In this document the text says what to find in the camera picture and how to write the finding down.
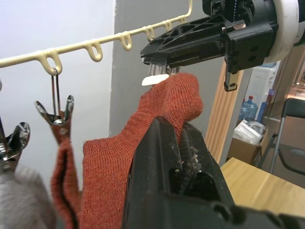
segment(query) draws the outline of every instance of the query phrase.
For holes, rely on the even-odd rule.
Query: metal clothespin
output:
[[[56,68],[54,68],[54,71],[56,72],[55,77],[56,77],[56,94],[57,94],[57,113],[56,113],[56,102],[55,102],[54,78],[52,75],[51,75],[51,80],[52,80],[52,99],[53,99],[54,114],[49,114],[44,108],[44,106],[38,101],[35,102],[35,106],[37,111],[50,125],[50,128],[58,144],[60,144],[64,139],[70,137],[71,116],[74,108],[74,98],[72,95],[69,95],[67,99],[66,110],[64,112],[61,111],[58,72]]]
[[[2,172],[15,171],[23,149],[30,140],[30,126],[27,123],[19,123],[14,132],[5,137],[0,118],[0,167]]]

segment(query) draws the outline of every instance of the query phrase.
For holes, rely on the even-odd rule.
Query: cardboard box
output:
[[[256,164],[257,161],[260,160],[260,152],[264,154],[267,145],[268,145],[269,139],[268,139],[268,128],[266,129],[266,133],[263,136],[263,139],[260,143],[260,145],[255,146],[250,143],[244,142],[242,140],[232,138],[231,146],[228,152],[227,158],[236,158],[238,160],[241,160],[243,162],[246,162],[250,165]]]

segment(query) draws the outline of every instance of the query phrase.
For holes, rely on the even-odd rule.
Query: wooden table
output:
[[[305,217],[305,189],[235,158],[221,170],[236,205]]]

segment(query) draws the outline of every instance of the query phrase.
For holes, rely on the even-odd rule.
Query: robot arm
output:
[[[145,64],[170,68],[224,56],[226,91],[239,70],[284,58],[305,43],[305,0],[203,0],[209,17],[176,26],[141,51]]]

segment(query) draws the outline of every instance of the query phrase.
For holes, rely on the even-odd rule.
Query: white wall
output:
[[[115,0],[2,0],[0,58],[26,54],[113,34]],[[109,132],[112,43],[102,45],[104,58],[93,62],[86,50],[60,55],[61,106],[75,99],[71,139],[82,185],[82,145]],[[52,113],[51,77],[39,62],[0,69],[0,116],[6,135],[27,122],[31,139],[20,162],[37,169],[49,189],[57,143],[38,114],[39,100]]]

